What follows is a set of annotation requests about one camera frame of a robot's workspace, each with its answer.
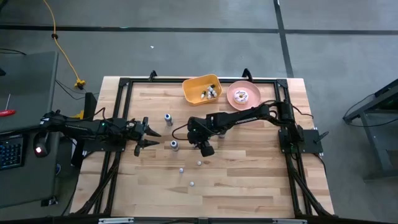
pink plate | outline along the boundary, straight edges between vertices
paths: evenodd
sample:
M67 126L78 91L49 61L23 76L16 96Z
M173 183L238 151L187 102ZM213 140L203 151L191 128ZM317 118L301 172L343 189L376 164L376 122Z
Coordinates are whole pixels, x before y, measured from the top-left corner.
M246 93L248 93L249 100L245 104L239 104L234 101L234 94L238 90L244 90L246 91ZM260 90L255 84L248 81L237 81L229 86L226 97L231 106L233 106L237 110L242 111L251 107L258 106L260 104L261 94Z

wooden table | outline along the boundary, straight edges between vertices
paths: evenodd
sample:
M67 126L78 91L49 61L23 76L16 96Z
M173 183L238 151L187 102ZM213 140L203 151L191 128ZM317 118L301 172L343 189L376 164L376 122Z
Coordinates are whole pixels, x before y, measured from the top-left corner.
M106 107L105 116L112 117L119 77L104 77L97 110ZM311 113L304 81L288 79L291 102L303 113ZM294 217L284 155L280 153L278 127L266 121L253 121L235 126L224 139L212 137L215 155L203 158L187 141L180 141L180 150L170 148L173 129L185 124L190 116L204 118L208 113L234 112L222 84L218 101L190 106L183 95L181 83L135 83L128 119L149 117L150 127L162 135L147 139L160 141L135 157L134 142L122 154L114 195L112 216L129 217ZM274 99L270 84L257 85L261 100ZM121 110L123 111L123 93ZM164 114L170 113L174 125L168 127ZM297 124L313 128L311 117L295 111ZM185 138L187 129L178 131ZM95 152L83 161L71 212L78 210L94 192L100 179L103 152ZM324 208L333 213L330 193L322 163L312 154L303 154L308 187ZM106 203L106 189L103 206ZM304 211L301 191L300 208Z

yellow bowl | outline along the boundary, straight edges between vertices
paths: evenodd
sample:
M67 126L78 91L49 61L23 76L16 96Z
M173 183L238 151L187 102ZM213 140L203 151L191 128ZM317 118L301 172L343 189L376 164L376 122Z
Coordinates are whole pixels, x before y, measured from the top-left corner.
M207 92L208 92L207 87L211 85L215 85L213 89L217 92L217 97L214 97L209 100L207 98ZM218 80L218 77L214 74L204 75L202 77L185 80L182 83L182 89L184 90L185 99L192 106L197 106L204 103L215 101L220 97L221 93L223 92L220 81ZM203 99L201 99L200 96L203 91L206 91L206 95Z

red handle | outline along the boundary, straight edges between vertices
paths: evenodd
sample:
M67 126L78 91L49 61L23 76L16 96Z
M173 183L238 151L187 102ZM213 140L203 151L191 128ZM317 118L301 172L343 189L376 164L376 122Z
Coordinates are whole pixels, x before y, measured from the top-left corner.
M13 115L15 112L15 110L3 110L0 111L0 116L10 116Z

gray floor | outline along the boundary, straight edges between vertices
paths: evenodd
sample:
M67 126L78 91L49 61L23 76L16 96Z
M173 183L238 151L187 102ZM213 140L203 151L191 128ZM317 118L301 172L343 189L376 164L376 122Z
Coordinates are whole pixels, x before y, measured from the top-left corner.
M271 0L71 0L49 1L61 25L135 27L277 28ZM394 0L280 0L287 29L398 29ZM13 0L0 23L51 24L42 1ZM0 30L0 47L28 54L56 50L47 31ZM59 32L59 42L76 70L97 92L105 75L286 77L278 34L199 34L156 32ZM330 131L323 140L328 183L337 215L398 222L398 181L365 184L362 177L379 166L361 128L344 125L346 109L398 78L398 36L288 35L294 77L304 78L315 124ZM63 57L57 77L75 78ZM83 109L57 87L54 109L73 115ZM59 215L75 178L65 174L61 204L37 203L0 210L0 219Z

